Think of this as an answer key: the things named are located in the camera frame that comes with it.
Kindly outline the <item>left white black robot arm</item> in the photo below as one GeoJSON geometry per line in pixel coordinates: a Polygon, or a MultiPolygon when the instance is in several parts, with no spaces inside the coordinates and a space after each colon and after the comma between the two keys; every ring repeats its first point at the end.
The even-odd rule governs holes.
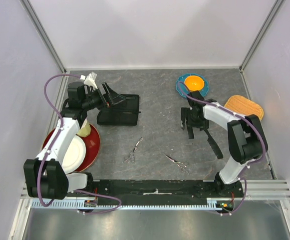
{"type": "Polygon", "coordinates": [[[105,93],[81,81],[68,85],[68,98],[58,113],[57,126],[45,148],[23,165],[27,193],[32,198],[62,200],[69,192],[77,190],[84,197],[94,193],[94,183],[85,173],[66,174],[62,162],[70,143],[83,126],[87,113],[93,109],[106,109],[118,105],[126,97],[102,83],[105,93]]]}

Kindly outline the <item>long black toothed comb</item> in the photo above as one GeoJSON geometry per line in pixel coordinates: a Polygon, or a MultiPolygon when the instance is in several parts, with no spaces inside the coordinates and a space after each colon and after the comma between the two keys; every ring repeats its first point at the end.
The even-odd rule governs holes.
{"type": "Polygon", "coordinates": [[[208,144],[210,145],[211,149],[213,150],[214,154],[216,155],[217,159],[222,159],[223,158],[223,153],[220,150],[218,144],[216,143],[216,141],[214,140],[214,138],[211,136],[211,134],[209,133],[209,131],[207,129],[204,129],[204,132],[206,133],[208,139],[208,144]]]}

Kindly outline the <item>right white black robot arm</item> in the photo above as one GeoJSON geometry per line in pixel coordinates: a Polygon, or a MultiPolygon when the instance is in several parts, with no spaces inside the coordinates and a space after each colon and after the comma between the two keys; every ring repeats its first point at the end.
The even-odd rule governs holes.
{"type": "Polygon", "coordinates": [[[268,151],[268,143],[259,117],[242,115],[220,105],[213,99],[205,100],[199,91],[186,95],[189,107],[181,108],[181,129],[187,130],[188,138],[194,138],[194,128],[204,131],[207,141],[218,159],[223,154],[208,131],[214,122],[227,131],[230,158],[215,176],[214,192],[225,197],[233,184],[240,180],[245,168],[262,160],[268,151]]]}

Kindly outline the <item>black zip tool case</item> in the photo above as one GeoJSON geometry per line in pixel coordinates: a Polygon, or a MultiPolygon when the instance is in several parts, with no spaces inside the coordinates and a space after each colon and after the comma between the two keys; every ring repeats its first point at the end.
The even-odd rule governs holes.
{"type": "Polygon", "coordinates": [[[137,94],[123,94],[126,100],[110,108],[102,109],[97,115],[100,126],[133,127],[138,123],[140,114],[140,96],[137,94]]]}

